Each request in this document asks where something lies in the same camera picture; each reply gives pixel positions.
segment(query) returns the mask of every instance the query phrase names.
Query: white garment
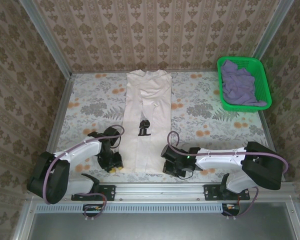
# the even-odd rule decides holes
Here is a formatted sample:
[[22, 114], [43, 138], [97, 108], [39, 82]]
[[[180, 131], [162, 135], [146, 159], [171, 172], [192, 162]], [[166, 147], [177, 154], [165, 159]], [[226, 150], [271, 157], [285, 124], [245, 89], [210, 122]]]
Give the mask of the white garment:
[[[161, 152], [171, 130], [172, 77], [164, 70], [127, 73], [123, 115], [124, 134], [119, 152], [123, 173], [162, 173]], [[149, 136], [138, 136], [141, 115], [149, 120]]]

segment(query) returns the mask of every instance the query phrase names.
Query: floral tablecloth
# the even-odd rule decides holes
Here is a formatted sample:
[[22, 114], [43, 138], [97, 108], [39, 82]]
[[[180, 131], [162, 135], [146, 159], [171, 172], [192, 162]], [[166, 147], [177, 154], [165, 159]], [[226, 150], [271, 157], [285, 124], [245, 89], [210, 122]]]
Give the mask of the floral tablecloth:
[[[180, 144], [207, 149], [234, 149], [256, 141], [267, 146], [258, 113], [229, 112], [221, 106], [217, 72], [172, 72], [171, 130], [180, 134]], [[126, 73], [76, 74], [64, 118], [58, 150], [82, 141], [92, 131], [103, 132], [122, 124], [126, 104]], [[225, 169], [196, 171], [181, 180], [167, 174], [107, 173], [95, 156], [75, 167], [107, 183], [220, 182]]]

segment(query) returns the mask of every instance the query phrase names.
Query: patterned wallpaper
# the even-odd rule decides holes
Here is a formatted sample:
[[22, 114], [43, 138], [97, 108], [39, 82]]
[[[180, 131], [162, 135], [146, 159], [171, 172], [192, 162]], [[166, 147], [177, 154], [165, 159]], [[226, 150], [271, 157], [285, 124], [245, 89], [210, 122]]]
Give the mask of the patterned wallpaper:
[[295, 0], [262, 60], [272, 95], [265, 111], [276, 150], [290, 163], [300, 194], [300, 0]]
[[73, 72], [216, 69], [251, 56], [278, 0], [34, 0]]
[[13, 234], [65, 79], [17, 0], [0, 0], [0, 240]]

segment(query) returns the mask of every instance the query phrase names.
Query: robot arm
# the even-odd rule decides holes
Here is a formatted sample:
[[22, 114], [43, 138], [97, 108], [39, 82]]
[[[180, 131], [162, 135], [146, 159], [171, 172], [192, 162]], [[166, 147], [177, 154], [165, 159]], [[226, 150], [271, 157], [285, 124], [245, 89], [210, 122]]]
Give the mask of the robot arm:
[[[237, 170], [235, 173], [226, 174], [220, 189], [238, 194], [241, 191], [260, 186], [265, 189], [279, 190], [283, 172], [283, 162], [275, 157], [258, 156], [258, 153], [275, 154], [257, 142], [248, 142], [246, 147], [231, 150], [209, 150], [192, 147], [188, 152], [174, 147], [183, 154], [203, 154], [204, 156], [185, 156], [176, 153], [168, 145], [163, 149], [161, 156], [165, 158], [163, 172], [175, 177], [185, 177], [186, 172], [201, 171], [211, 168]], [[240, 154], [254, 152], [256, 155]]]
[[95, 192], [99, 181], [87, 174], [69, 177], [69, 173], [76, 165], [91, 156], [97, 156], [98, 163], [108, 173], [114, 168], [122, 168], [123, 163], [118, 152], [113, 152], [111, 147], [119, 138], [120, 133], [113, 127], [108, 127], [104, 133], [91, 132], [78, 147], [58, 151], [55, 153], [43, 152], [36, 162], [27, 189], [43, 197], [44, 181], [48, 168], [56, 157], [63, 155], [55, 162], [46, 183], [46, 199], [49, 203], [59, 202], [64, 195], [87, 194]]

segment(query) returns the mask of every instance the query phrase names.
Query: cable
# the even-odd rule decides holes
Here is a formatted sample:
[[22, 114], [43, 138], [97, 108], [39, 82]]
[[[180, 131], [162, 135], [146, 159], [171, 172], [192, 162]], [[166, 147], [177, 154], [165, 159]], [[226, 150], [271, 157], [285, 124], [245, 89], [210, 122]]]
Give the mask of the cable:
[[[102, 193], [77, 193], [77, 195], [81, 195], [81, 196], [101, 196], [102, 197], [102, 199], [103, 199], [103, 206], [102, 206], [102, 208], [100, 209], [100, 211], [95, 216], [91, 217], [93, 219], [100, 217], [100, 215], [102, 214], [102, 212], [105, 210], [105, 208], [107, 206], [107, 197], [104, 194], [102, 194]], [[90, 208], [93, 208], [93, 207], [94, 206], [90, 205], [90, 206], [86, 206], [84, 208], [83, 215], [85, 216], [85, 219], [89, 218], [89, 216], [87, 215], [87, 210], [90, 209]]]
[[256, 189], [255, 196], [254, 196], [251, 204], [248, 206], [248, 208], [243, 213], [240, 213], [237, 216], [233, 216], [231, 213], [229, 213], [229, 212], [227, 212], [225, 210], [223, 210], [223, 212], [226, 213], [226, 214], [228, 214], [231, 217], [236, 217], [236, 218], [242, 217], [243, 215], [247, 214], [250, 211], [250, 209], [252, 208], [252, 206], [254, 205], [254, 203], [255, 203], [255, 201], [256, 201], [256, 199], [258, 197], [258, 194], [259, 194], [259, 188], [257, 186], [254, 186], [254, 188]]
[[279, 159], [280, 161], [282, 161], [285, 165], [285, 168], [283, 170], [283, 173], [285, 174], [287, 171], [288, 171], [288, 168], [289, 168], [289, 165], [288, 165], [288, 162], [281, 156], [279, 155], [276, 155], [276, 154], [272, 154], [272, 153], [268, 153], [268, 152], [249, 152], [249, 151], [240, 151], [240, 152], [210, 152], [210, 153], [206, 153], [206, 152], [203, 152], [203, 153], [183, 153], [181, 151], [178, 151], [176, 150], [170, 143], [170, 135], [171, 134], [176, 134], [177, 136], [177, 143], [176, 143], [176, 146], [178, 146], [179, 144], [179, 141], [180, 141], [180, 137], [179, 137], [179, 134], [176, 132], [176, 131], [171, 131], [169, 132], [167, 138], [166, 138], [166, 141], [168, 143], [168, 146], [171, 148], [172, 151], [174, 151], [175, 153], [179, 154], [179, 155], [182, 155], [182, 156], [191, 156], [191, 157], [197, 157], [197, 156], [208, 156], [208, 155], [219, 155], [219, 156], [222, 156], [222, 155], [254, 155], [254, 156], [268, 156], [268, 157], [272, 157], [272, 158], [276, 158], [276, 159]]
[[65, 156], [66, 154], [69, 154], [71, 153], [73, 150], [81, 147], [82, 145], [84, 144], [88, 144], [90, 142], [94, 142], [96, 140], [102, 140], [102, 139], [115, 139], [117, 137], [121, 137], [124, 133], [125, 133], [125, 129], [123, 126], [121, 125], [118, 125], [118, 124], [115, 124], [115, 125], [112, 125], [110, 127], [120, 127], [122, 128], [122, 133], [120, 133], [119, 135], [115, 135], [115, 136], [100, 136], [100, 137], [96, 137], [96, 138], [92, 138], [92, 139], [89, 139], [89, 140], [86, 140], [86, 141], [83, 141], [73, 147], [71, 147], [70, 149], [67, 150], [67, 152], [63, 152], [61, 153], [59, 156], [57, 156], [50, 164], [48, 170], [46, 171], [46, 174], [45, 174], [45, 177], [44, 177], [44, 181], [43, 181], [43, 188], [42, 188], [42, 198], [44, 200], [44, 202], [46, 204], [50, 204], [50, 202], [47, 200], [47, 184], [48, 184], [48, 179], [49, 179], [49, 175], [50, 175], [50, 172], [52, 170], [52, 168], [54, 167], [54, 165], [56, 164], [56, 162], [62, 158], [63, 156]]
[[111, 149], [116, 149], [117, 147], [119, 147], [120, 143], [121, 143], [121, 136], [120, 136], [120, 138], [119, 138], [119, 143], [118, 143], [118, 145], [117, 145], [117, 146], [111, 146], [110, 148], [111, 148]]
[[192, 175], [191, 176], [189, 176], [189, 177], [186, 177], [186, 178], [181, 178], [180, 176], [178, 176], [178, 178], [179, 179], [181, 179], [181, 180], [186, 180], [186, 179], [190, 179], [190, 178], [192, 178], [194, 176], [194, 172], [192, 172]]

